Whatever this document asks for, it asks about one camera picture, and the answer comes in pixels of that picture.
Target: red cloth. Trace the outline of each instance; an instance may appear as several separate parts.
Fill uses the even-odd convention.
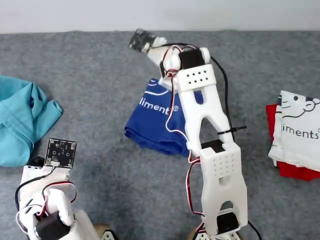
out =
[[[265,106],[268,125],[269,125],[269,134],[272,141],[274,140],[276,109],[277,109],[276,104]],[[282,161],[278,161],[277,166],[279,168],[280,175],[283,177],[295,178],[295,179],[306,180],[306,181],[311,181],[313,179],[320,178],[320,172],[311,170],[306,167],[297,167],[295,165],[291,165]]]

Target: printed logo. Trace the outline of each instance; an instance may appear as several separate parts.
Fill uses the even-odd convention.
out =
[[[163,107],[163,106],[160,106],[160,105],[155,105],[153,103],[150,103],[148,101],[146,101],[146,99],[144,97],[142,97],[140,99],[140,102],[139,104],[140,106],[144,107],[144,108],[147,108],[147,109],[151,109],[151,110],[154,110],[154,111],[157,111],[157,112],[160,112],[162,114],[165,114],[165,115],[169,115],[169,107]],[[173,111],[174,112],[177,112],[179,110],[179,107],[178,106],[173,106]]]
[[[156,80],[151,79],[150,83],[148,84],[148,86],[153,87],[153,89],[155,91],[156,88],[154,88],[154,87],[155,86],[159,86],[159,85],[158,85],[158,82]],[[160,92],[145,91],[144,94],[152,95],[152,96],[162,96],[162,95],[165,95],[165,94],[167,94],[169,92],[168,90],[164,90],[164,89],[165,88],[161,87],[161,91]],[[160,106],[160,105],[155,105],[155,104],[153,104],[151,102],[148,102],[147,99],[144,98],[144,97],[142,97],[140,99],[140,102],[139,102],[138,105],[142,106],[143,108],[151,109],[151,110],[160,112],[160,113],[165,114],[165,115],[169,115],[169,112],[170,112],[170,108],[169,107],[163,107],[163,106]],[[174,112],[179,111],[179,106],[173,106],[173,111]]]
[[[317,131],[312,131],[312,130],[303,131],[303,130],[294,129],[293,127],[283,123],[281,124],[281,130],[283,132],[287,132],[301,138],[315,139],[315,140],[320,139],[320,128]]]
[[[304,115],[306,112],[312,112],[316,106],[320,104],[320,99],[305,97],[305,96],[294,96],[293,98],[288,99],[287,101],[282,101],[281,95],[278,98],[278,105],[281,105],[282,109],[285,110],[287,115],[284,115],[282,118],[299,118]]]

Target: cable tie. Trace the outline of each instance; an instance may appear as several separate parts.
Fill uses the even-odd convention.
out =
[[[218,132],[218,135],[221,135],[221,134],[227,134],[227,133],[234,133],[238,130],[242,130],[242,129],[246,129],[247,126],[237,126],[237,127],[232,127],[231,129],[227,130],[227,131],[220,131]]]

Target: white cloth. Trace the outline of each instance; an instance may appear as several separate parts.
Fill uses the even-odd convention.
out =
[[[268,156],[320,172],[320,99],[281,91],[278,100]]]

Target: circuit board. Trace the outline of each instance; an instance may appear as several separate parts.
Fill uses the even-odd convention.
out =
[[[149,48],[153,45],[155,39],[157,38],[157,35],[145,31],[141,28],[138,28],[133,37],[130,40],[129,48],[134,49],[138,52],[148,52]]]
[[[72,169],[76,157],[76,149],[76,141],[50,138],[44,165]]]

